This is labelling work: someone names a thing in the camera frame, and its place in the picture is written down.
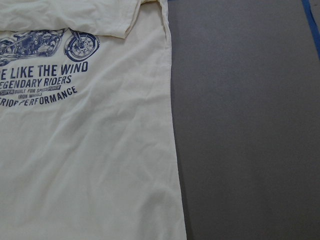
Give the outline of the cream long-sleeve graphic shirt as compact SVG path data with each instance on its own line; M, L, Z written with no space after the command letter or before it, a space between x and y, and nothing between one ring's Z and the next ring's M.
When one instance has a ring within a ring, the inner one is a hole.
M1 239L186 239L168 13L1 1Z

